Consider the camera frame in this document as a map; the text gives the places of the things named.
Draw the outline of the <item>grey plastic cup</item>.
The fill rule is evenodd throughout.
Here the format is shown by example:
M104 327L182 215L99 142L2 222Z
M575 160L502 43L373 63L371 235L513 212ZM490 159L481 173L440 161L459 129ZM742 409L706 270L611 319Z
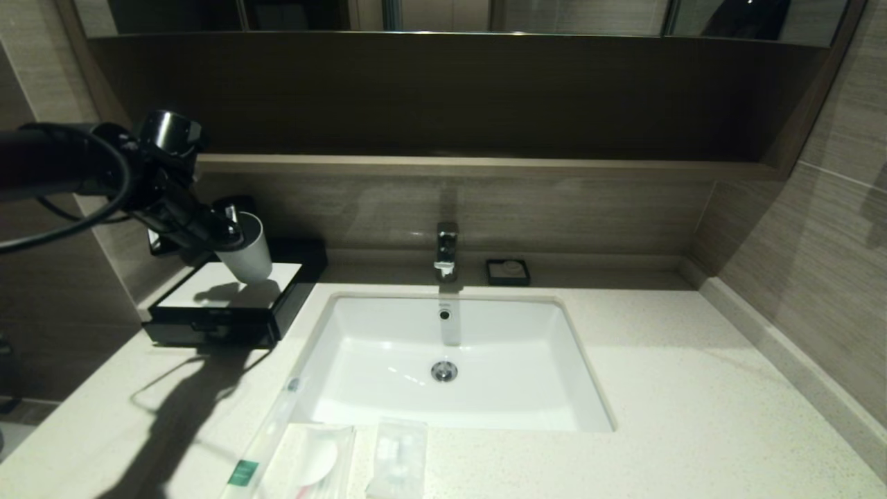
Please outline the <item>grey plastic cup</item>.
M263 222L253 213L240 211L238 224L244 237L240 249L215 254L238 281L247 285L263 282L272 271Z

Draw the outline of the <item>black amenity drawer box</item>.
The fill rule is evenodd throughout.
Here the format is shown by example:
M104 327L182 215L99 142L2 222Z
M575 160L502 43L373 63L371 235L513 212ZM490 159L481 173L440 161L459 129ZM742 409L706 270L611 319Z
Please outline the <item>black amenity drawer box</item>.
M210 256L147 307L142 323L164 347L273 349L328 264L322 240L272 239L272 271L244 284Z

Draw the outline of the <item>chrome faucet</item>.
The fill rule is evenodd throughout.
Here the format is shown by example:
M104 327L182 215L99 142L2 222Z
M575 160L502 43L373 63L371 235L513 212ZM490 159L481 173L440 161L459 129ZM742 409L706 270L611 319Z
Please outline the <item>chrome faucet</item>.
M454 282L457 278L456 249L459 227L453 222L437 224L437 246L433 268L439 282Z

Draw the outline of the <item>brown wooden shelf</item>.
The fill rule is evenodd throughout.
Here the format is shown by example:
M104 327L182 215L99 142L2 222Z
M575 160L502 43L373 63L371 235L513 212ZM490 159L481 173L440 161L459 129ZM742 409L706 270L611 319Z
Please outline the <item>brown wooden shelf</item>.
M577 179L710 182L780 181L762 162L574 160L466 156L203 154L200 173L378 175L399 177L576 177Z

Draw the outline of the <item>toothbrush packet with green label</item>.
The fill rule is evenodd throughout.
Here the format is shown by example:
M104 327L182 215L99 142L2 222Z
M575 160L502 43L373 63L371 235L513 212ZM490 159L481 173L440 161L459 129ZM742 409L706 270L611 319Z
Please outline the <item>toothbrush packet with green label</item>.
M255 499L264 473L268 471L289 426L300 398L301 380L291 377L263 418L246 451L234 465L219 499Z

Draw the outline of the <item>clear packet with white disc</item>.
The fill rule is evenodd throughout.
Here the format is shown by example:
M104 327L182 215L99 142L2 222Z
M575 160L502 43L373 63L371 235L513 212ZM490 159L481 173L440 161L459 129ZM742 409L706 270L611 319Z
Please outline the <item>clear packet with white disc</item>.
M251 499L346 499L357 429L288 424Z

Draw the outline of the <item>black soap dish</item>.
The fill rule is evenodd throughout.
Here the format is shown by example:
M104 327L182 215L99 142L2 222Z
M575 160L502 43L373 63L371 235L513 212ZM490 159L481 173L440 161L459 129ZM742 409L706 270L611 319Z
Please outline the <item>black soap dish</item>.
M508 276L502 274L500 264L501 262L506 260L517 260L522 262L526 274L524 276ZM530 282L532 282L532 278L530 278L530 272L528 266L526 265L526 262L519 259L489 259L486 261L486 274L488 277L488 282L491 286L526 287L530 285Z

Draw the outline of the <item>clear packet with cotton swabs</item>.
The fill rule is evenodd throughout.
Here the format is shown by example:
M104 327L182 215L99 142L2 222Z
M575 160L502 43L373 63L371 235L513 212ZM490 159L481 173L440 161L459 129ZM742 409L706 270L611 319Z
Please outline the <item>clear packet with cotton swabs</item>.
M427 452L426 423L381 418L367 499L423 499Z

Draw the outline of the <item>white sink basin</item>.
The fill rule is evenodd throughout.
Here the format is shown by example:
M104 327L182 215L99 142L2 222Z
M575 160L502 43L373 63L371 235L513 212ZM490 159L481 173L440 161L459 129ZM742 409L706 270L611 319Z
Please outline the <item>white sink basin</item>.
M459 375L438 383L437 361ZM336 296L297 363L299 423L614 432L563 307L492 298Z

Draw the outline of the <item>wall mirror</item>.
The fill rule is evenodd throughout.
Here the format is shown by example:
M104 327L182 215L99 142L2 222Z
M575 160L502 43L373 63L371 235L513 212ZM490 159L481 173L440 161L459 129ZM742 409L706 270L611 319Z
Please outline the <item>wall mirror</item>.
M851 0L72 0L87 37L232 31L710 37L829 46Z

